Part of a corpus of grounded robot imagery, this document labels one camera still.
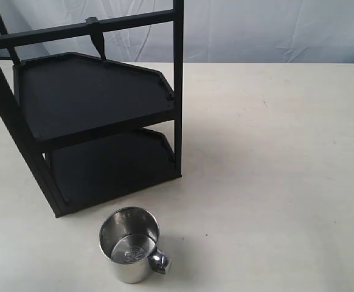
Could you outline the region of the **white wrinkled backdrop cloth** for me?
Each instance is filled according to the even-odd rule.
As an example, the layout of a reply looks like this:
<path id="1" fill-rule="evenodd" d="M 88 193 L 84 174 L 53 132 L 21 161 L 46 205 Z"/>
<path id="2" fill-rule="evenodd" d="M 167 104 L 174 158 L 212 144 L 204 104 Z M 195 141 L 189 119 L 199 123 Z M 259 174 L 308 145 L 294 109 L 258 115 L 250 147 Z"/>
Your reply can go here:
<path id="1" fill-rule="evenodd" d="M 171 1 L 0 1 L 10 33 L 168 10 Z M 184 61 L 354 63 L 354 1 L 185 1 Z"/>

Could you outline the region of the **black metal shelf rack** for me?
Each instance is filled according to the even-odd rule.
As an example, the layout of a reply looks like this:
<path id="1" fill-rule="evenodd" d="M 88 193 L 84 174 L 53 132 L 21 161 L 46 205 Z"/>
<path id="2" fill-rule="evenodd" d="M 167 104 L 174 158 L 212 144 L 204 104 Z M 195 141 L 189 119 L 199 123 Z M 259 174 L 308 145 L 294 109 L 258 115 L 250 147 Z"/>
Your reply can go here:
<path id="1" fill-rule="evenodd" d="M 86 22 L 8 33 L 0 15 L 0 117 L 56 217 L 182 174 L 184 3 L 99 22 L 172 23 L 173 82 L 103 63 Z"/>

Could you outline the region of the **shiny steel mug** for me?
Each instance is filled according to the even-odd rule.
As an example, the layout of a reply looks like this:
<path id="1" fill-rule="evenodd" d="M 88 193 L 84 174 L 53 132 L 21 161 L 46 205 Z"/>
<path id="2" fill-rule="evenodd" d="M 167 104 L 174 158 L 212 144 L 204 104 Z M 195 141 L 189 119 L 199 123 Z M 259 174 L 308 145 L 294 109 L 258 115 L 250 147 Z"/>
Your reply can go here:
<path id="1" fill-rule="evenodd" d="M 167 274 L 171 258 L 158 248 L 155 216 L 141 207 L 124 207 L 101 225 L 99 246 L 114 275 L 123 283 L 139 283 L 153 272 Z"/>

